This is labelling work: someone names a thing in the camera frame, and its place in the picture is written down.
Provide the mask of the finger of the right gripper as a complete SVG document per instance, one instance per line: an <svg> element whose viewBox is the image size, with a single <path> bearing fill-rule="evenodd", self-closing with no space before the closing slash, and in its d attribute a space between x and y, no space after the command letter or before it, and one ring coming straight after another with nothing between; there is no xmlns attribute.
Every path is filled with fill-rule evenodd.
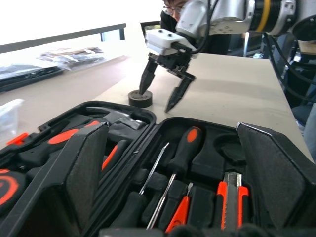
<svg viewBox="0 0 316 237"><path fill-rule="evenodd" d="M182 81L180 84L174 88L167 106L164 110L165 113L168 113L170 110L172 110L182 99L182 97L185 95L187 89L189 88L190 84L196 79L195 76L192 74L185 73L183 75Z"/></svg>
<svg viewBox="0 0 316 237"><path fill-rule="evenodd" d="M157 68L157 64L155 61L149 60L142 75L141 75L141 81L139 85L139 94L143 95L146 90L151 85L154 77L155 77L155 70Z"/></svg>

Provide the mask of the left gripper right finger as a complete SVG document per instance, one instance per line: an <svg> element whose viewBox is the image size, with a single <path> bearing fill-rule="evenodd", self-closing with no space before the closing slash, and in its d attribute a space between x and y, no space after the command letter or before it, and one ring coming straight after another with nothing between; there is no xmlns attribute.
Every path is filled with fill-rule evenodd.
<svg viewBox="0 0 316 237"><path fill-rule="evenodd" d="M274 224L316 224L316 164L285 135L238 123L253 195Z"/></svg>

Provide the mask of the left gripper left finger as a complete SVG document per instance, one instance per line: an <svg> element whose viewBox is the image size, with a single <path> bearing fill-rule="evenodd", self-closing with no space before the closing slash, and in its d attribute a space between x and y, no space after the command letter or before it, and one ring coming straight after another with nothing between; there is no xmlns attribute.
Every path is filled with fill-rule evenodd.
<svg viewBox="0 0 316 237"><path fill-rule="evenodd" d="M41 168L0 225L0 237L80 237L89 222L108 136L84 127Z"/></svg>

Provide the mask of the black electrical tape roll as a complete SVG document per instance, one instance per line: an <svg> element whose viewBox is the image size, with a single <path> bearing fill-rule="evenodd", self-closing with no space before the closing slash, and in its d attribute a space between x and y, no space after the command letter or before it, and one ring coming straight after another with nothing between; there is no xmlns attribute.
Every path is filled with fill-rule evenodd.
<svg viewBox="0 0 316 237"><path fill-rule="evenodd" d="M153 94L150 91L145 91L141 95L139 90L131 91L128 94L128 103L130 106L147 108L153 103Z"/></svg>

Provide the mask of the black orange utility knife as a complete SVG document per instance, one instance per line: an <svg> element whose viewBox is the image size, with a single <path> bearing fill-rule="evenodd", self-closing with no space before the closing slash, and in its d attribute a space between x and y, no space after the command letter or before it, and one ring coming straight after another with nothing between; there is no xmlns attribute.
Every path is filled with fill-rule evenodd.
<svg viewBox="0 0 316 237"><path fill-rule="evenodd" d="M213 227L235 231L250 222L249 190L242 185L242 175L226 172L218 185Z"/></svg>

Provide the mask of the black orange handled screwdriver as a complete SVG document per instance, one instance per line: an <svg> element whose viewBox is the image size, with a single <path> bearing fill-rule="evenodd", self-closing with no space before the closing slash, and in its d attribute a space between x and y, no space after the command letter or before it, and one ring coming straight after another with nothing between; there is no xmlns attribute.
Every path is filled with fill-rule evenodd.
<svg viewBox="0 0 316 237"><path fill-rule="evenodd" d="M167 168L172 171L172 175L168 181L168 185L162 194L146 229L152 229L165 202L167 193L176 179L176 177L184 178L189 162L194 158L198 152L199 145L202 140L202 130L196 126L190 127L181 137L178 147L173 159L170 160Z"/></svg>
<svg viewBox="0 0 316 237"><path fill-rule="evenodd" d="M161 149L153 167L151 168L148 177L140 189L139 192L131 192L128 195L127 201L123 207L123 210L121 213L118 215L118 217L111 223L110 227L111 228L131 228L135 227L137 225L138 219L140 214L145 208L147 199L144 195L145 189L153 175L153 173L156 170L156 167L158 166L158 163L169 146L169 142L167 142L163 148Z"/></svg>

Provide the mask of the small orange tester pen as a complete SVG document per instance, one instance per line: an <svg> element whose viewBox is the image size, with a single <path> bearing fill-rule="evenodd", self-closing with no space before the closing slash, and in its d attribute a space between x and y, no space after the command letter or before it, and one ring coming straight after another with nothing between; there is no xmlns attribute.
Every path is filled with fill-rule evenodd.
<svg viewBox="0 0 316 237"><path fill-rule="evenodd" d="M178 205L169 225L167 226L165 233L171 232L176 226L185 225L187 223L189 207L190 207L190 191L193 187L193 183L189 183L187 194L182 198Z"/></svg>

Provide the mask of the black tool case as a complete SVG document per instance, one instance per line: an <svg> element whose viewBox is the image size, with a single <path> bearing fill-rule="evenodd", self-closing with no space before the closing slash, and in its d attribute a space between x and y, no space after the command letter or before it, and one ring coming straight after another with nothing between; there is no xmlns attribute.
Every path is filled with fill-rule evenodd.
<svg viewBox="0 0 316 237"><path fill-rule="evenodd" d="M272 223L264 205L253 195L246 157L236 128L220 124L192 118L169 118L157 123L156 116L147 110L102 101L84 102L41 125L38 133L23 134L10 141L8 146L0 150L0 169L25 174L26 190L41 168L50 159L56 158L63 148L51 153L44 165L33 168L26 168L18 154L48 140L53 129L59 125L70 128L89 119L85 112L88 107L131 112L132 119L141 120L146 125L137 131L122 124L108 125L104 157L121 140L127 140L129 145L116 165L105 175L100 174L89 222L80 237L316 237L316 224ZM175 156L181 137L192 126L202 130L198 152L189 162L185 177L176 177L173 181L153 228L147 230L172 175L167 166ZM147 202L137 225L111 228L111 223L123 210L128 195L139 192L144 185L167 142L170 144L145 189ZM242 185L249 190L250 222L235 231L213 227L216 193L226 172L240 173ZM187 223L165 233L178 205L187 194L189 183L193 183L193 187L189 194Z"/></svg>

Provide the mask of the black orange tape measure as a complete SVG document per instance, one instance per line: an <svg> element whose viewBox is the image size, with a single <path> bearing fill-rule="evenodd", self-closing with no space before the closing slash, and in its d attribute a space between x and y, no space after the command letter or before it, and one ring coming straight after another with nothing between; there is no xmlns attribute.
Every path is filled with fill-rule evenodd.
<svg viewBox="0 0 316 237"><path fill-rule="evenodd" d="M0 217L6 215L21 197L27 186L26 175L0 169Z"/></svg>

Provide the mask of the person in black shirt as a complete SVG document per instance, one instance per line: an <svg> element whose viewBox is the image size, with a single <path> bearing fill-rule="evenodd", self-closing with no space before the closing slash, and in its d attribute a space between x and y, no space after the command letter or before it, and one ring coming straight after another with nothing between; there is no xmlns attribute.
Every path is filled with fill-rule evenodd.
<svg viewBox="0 0 316 237"><path fill-rule="evenodd" d="M163 29L176 32L176 25L180 19L180 13L189 0L163 0L164 7L160 14L160 26ZM231 35L211 35L201 53L227 55L230 46Z"/></svg>

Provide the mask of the beige cloths in plastic bag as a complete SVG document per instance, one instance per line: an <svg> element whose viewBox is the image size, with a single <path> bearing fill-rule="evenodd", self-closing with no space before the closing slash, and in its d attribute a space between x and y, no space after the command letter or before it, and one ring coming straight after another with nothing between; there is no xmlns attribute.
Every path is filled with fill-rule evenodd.
<svg viewBox="0 0 316 237"><path fill-rule="evenodd" d="M43 52L37 59L67 71L85 69L107 61L106 54L98 47L60 48Z"/></svg>

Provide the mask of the blue cloth in plastic bag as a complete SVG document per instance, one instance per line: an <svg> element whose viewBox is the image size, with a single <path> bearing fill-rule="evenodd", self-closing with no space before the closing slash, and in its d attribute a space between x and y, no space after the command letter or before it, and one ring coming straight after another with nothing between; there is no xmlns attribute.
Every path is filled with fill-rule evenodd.
<svg viewBox="0 0 316 237"><path fill-rule="evenodd" d="M18 110L23 102L23 99L15 99L0 106L0 143L16 135Z"/></svg>

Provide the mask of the dark grey cloth in bag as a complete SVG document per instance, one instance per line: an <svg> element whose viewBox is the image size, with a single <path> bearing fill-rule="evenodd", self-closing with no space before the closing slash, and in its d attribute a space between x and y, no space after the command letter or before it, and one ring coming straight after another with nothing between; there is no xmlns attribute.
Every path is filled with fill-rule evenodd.
<svg viewBox="0 0 316 237"><path fill-rule="evenodd" d="M10 64L0 67L0 93L63 74L58 66L40 67L30 64Z"/></svg>

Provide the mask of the orange handled pliers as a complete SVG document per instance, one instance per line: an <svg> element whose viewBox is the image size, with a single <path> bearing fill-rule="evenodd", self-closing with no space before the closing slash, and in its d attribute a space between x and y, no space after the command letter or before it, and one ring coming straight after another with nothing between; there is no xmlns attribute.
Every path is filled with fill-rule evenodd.
<svg viewBox="0 0 316 237"><path fill-rule="evenodd" d="M116 163L120 160L128 145L129 142L127 140L121 140L114 146L110 154L104 157L101 169L102 175L105 175L116 165Z"/></svg>

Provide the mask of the dark window frame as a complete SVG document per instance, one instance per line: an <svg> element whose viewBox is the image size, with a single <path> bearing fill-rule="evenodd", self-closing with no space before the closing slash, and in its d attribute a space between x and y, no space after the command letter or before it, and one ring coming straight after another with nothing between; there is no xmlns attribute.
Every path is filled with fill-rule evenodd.
<svg viewBox="0 0 316 237"><path fill-rule="evenodd" d="M54 35L54 36L50 36L50 37L25 40L25 41L9 43L9 44L3 44L3 45L0 45L0 54L18 51L18 50L22 50L22 49L26 49L26 48L30 48L30 47L36 47L36 46L40 46L43 44L57 42L57 41L70 40L70 39L85 37L85 36L94 35L94 34L102 34L105 32L110 32L110 31L115 31L115 30L119 30L120 39L124 40L125 39L125 33L124 33L125 28L126 28L126 23L121 23L121 24L109 25L109 26L95 28L95 29L88 29L88 30L84 30L84 31L77 31L77 32L71 32L71 33L67 33L67 34Z"/></svg>

